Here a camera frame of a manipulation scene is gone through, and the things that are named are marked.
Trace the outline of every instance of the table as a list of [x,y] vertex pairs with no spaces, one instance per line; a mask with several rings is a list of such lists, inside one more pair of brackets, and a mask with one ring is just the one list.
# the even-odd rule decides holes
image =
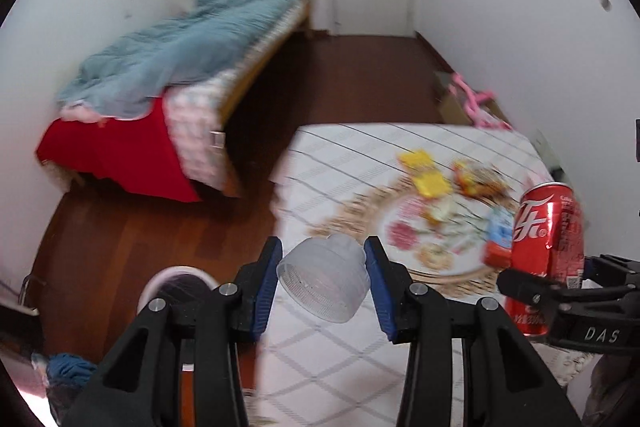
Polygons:
[[[460,254],[449,262],[420,265],[416,252],[427,233],[409,250],[390,232],[398,221],[414,226],[414,194],[403,181],[399,153],[424,149],[444,175],[454,159],[493,165],[517,200],[524,184],[551,178],[530,142],[516,132],[426,124],[341,124],[299,130],[276,169],[273,210],[285,253],[310,235],[345,232],[363,241],[379,235],[389,258],[405,263],[449,298],[475,302],[491,295],[496,270],[481,264],[479,233],[472,245],[447,245]],[[491,208],[462,201],[473,214]],[[300,308],[278,287],[258,361],[257,413],[279,426],[395,425],[402,395],[408,346],[393,346],[380,331],[370,294],[350,322],[327,323]],[[560,384],[567,384],[591,355],[536,344]],[[462,424],[463,367],[460,341],[453,341],[452,425]]]

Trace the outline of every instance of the pink toy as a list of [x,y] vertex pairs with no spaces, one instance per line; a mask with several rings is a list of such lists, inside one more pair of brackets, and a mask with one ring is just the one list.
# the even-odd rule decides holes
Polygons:
[[466,102],[463,105],[463,108],[465,109],[466,115],[473,122],[474,127],[484,129],[506,129],[509,131],[513,130],[511,125],[499,118],[495,118],[480,107],[482,103],[495,99],[495,95],[492,91],[476,93],[466,85],[461,74],[454,73],[452,75],[452,84],[449,86],[449,92],[455,97],[458,97],[458,87],[466,95]]

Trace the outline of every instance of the screw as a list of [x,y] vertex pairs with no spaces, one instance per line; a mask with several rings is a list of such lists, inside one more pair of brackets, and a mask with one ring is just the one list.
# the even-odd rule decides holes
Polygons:
[[159,312],[160,310],[164,310],[165,306],[166,306],[166,301],[164,299],[157,298],[149,302],[149,309],[153,312]]
[[480,301],[480,304],[482,305],[482,308],[489,310],[490,312],[497,310],[499,306],[498,301],[492,297],[485,297]]
[[218,291],[222,293],[222,295],[229,296],[235,294],[238,291],[238,286],[236,286],[232,282],[228,282],[220,286],[220,288],[218,288]]
[[424,295],[429,291],[429,287],[422,282],[414,282],[409,286],[409,291],[414,295]]

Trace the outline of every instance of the snack package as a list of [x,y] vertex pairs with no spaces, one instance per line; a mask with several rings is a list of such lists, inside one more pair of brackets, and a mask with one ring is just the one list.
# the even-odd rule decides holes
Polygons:
[[510,267],[512,237],[513,213],[503,206],[496,206],[486,231],[484,263],[496,268]]
[[435,200],[429,204],[423,211],[422,217],[427,220],[430,225],[437,227],[446,223],[455,210],[456,203],[452,196],[444,196],[439,200]]
[[415,188],[423,198],[432,200],[452,192],[451,183],[436,167],[433,158],[420,149],[398,156],[414,182]]
[[462,192],[469,198],[503,196],[509,190],[500,172],[475,160],[456,160],[453,171]]

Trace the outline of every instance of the wooden bed frame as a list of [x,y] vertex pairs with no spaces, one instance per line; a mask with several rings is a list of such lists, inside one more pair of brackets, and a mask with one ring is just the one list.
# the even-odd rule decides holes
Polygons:
[[[305,37],[307,39],[311,40],[313,38],[313,30],[311,27],[310,0],[303,0],[302,12],[300,12],[300,16],[296,22],[296,25],[292,27],[292,30],[271,43],[260,60],[258,60],[253,65],[253,67],[251,67],[244,74],[244,76],[238,81],[232,92],[229,93],[228,97],[226,97],[225,102],[220,107],[220,122],[222,124],[222,128],[225,128],[226,123],[228,122],[229,118],[231,118],[231,115],[236,110],[236,107],[238,107],[238,104],[245,96],[249,88],[252,86],[258,75],[273,58],[273,55],[275,55],[277,51],[282,47],[282,45],[289,39],[289,37],[299,29],[302,29],[304,31]],[[226,181],[222,189],[222,193],[229,198],[239,198],[242,196],[242,184],[240,182],[240,178],[238,177],[238,173],[231,163],[229,156],[226,154],[226,150],[223,150],[223,154],[225,156],[226,164]]]

